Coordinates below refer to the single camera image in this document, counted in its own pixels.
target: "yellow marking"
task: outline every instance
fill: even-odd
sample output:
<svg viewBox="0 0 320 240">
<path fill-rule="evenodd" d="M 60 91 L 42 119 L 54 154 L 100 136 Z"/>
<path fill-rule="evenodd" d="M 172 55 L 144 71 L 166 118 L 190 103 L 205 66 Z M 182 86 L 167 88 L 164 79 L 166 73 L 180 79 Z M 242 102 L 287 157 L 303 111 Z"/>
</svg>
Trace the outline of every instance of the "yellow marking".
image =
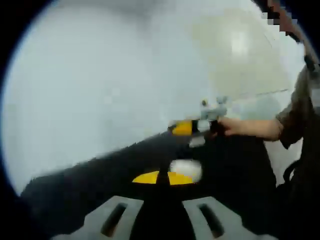
<svg viewBox="0 0 320 240">
<path fill-rule="evenodd" d="M 170 185 L 193 184 L 192 178 L 176 172 L 168 172 Z"/>
<path fill-rule="evenodd" d="M 177 126 L 172 130 L 174 135 L 191 135 L 192 134 L 192 122 L 191 121 L 182 121 L 177 124 Z"/>
<path fill-rule="evenodd" d="M 156 184 L 157 177 L 158 177 L 159 171 L 153 171 L 145 174 L 141 174 L 140 176 L 137 176 L 135 179 L 133 179 L 133 183 L 139 183 L 139 184 Z"/>
</svg>

